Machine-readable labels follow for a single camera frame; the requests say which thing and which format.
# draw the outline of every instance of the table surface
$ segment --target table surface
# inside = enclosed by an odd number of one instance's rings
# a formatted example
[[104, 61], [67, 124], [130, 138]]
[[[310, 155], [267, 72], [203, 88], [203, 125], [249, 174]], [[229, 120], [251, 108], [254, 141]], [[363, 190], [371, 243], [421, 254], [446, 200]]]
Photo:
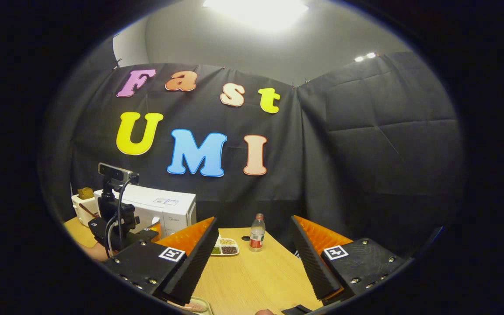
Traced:
[[[65, 224], [72, 237], [82, 245], [96, 243], [88, 227], [78, 218]], [[322, 307], [316, 299], [300, 259], [285, 249], [268, 232], [260, 252], [252, 252], [241, 237], [250, 235], [249, 227], [219, 229], [223, 238], [232, 238], [238, 255], [210, 256], [193, 296], [208, 301], [215, 315], [254, 315], [269, 309], [282, 310], [303, 305]]]

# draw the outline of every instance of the gray wall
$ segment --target gray wall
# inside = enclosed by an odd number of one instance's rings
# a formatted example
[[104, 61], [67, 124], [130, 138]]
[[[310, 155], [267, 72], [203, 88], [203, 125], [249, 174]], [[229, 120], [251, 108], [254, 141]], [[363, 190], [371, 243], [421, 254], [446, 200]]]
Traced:
[[252, 28], [203, 3], [174, 2], [126, 28], [114, 38], [116, 57], [123, 59], [120, 65], [145, 63], [141, 50], [146, 48], [151, 63], [227, 66], [301, 85], [305, 78], [316, 78], [369, 52], [410, 51], [378, 22], [333, 2], [304, 0], [309, 9], [280, 31]]

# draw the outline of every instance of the blue letter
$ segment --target blue letter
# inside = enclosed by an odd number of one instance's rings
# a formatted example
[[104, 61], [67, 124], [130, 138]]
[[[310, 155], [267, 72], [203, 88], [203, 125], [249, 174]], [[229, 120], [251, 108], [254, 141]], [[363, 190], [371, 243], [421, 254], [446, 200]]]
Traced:
[[186, 158], [186, 165], [190, 173], [195, 174], [205, 159], [200, 173], [204, 176], [221, 177], [224, 174], [221, 168], [221, 152], [227, 136], [222, 133], [210, 133], [203, 141], [202, 146], [196, 145], [196, 140], [190, 130], [174, 129], [174, 150], [172, 152], [172, 164], [166, 168], [171, 174], [184, 174], [186, 168], [182, 166], [182, 158]]

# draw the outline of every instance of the orange letter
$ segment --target orange letter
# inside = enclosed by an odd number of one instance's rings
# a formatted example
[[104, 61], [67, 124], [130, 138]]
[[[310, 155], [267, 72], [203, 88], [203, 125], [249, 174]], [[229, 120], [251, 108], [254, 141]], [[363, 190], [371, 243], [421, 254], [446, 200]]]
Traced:
[[172, 75], [172, 80], [168, 80], [164, 87], [168, 91], [192, 91], [196, 88], [198, 74], [192, 71], [180, 71]]
[[272, 87], [262, 88], [258, 90], [258, 93], [262, 94], [262, 98], [260, 98], [260, 107], [270, 114], [277, 113], [280, 108], [273, 105], [273, 100], [280, 99], [280, 95], [276, 93], [276, 90]]
[[264, 167], [264, 143], [268, 142], [265, 137], [249, 134], [244, 137], [248, 144], [248, 165], [244, 168], [244, 174], [264, 175], [268, 169]]
[[227, 83], [223, 86], [220, 101], [230, 106], [241, 106], [244, 104], [244, 87], [242, 85]]

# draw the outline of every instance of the seeds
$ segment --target seeds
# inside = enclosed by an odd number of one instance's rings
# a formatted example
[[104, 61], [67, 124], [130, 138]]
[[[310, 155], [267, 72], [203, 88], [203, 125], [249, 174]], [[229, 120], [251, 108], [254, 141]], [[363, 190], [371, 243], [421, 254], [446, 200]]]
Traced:
[[236, 247], [234, 246], [223, 246], [220, 248], [223, 254], [236, 254]]
[[222, 239], [220, 239], [220, 243], [223, 245], [230, 245], [230, 244], [234, 244], [235, 242], [232, 239], [222, 238]]

